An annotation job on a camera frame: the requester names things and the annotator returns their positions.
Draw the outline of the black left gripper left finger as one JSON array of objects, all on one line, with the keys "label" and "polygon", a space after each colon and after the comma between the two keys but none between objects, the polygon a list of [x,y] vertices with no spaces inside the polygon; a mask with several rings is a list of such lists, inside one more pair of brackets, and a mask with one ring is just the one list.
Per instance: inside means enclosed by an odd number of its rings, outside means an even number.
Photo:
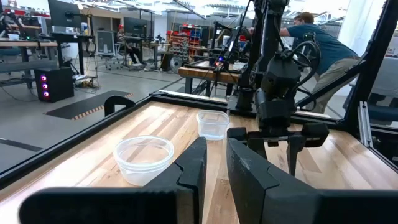
[{"label": "black left gripper left finger", "polygon": [[207,145],[194,140],[141,188],[56,187],[28,196],[21,223],[201,223]]}]

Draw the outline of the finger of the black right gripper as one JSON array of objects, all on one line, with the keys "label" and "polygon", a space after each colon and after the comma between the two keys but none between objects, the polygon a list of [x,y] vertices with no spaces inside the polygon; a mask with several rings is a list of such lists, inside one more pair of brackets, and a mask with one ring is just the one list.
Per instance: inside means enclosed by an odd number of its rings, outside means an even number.
[{"label": "finger of the black right gripper", "polygon": [[265,160],[267,160],[267,154],[264,146],[264,140],[262,138],[251,138],[247,140],[247,146]]},{"label": "finger of the black right gripper", "polygon": [[290,136],[287,140],[287,164],[289,174],[294,176],[296,171],[297,155],[304,148],[306,138],[304,136]]}]

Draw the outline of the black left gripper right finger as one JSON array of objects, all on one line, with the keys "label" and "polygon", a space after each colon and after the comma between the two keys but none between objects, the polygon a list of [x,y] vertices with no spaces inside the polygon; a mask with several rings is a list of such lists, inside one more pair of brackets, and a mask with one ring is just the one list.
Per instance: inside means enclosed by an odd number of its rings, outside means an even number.
[{"label": "black left gripper right finger", "polygon": [[397,223],[397,191],[316,189],[236,139],[226,149],[240,223]]}]

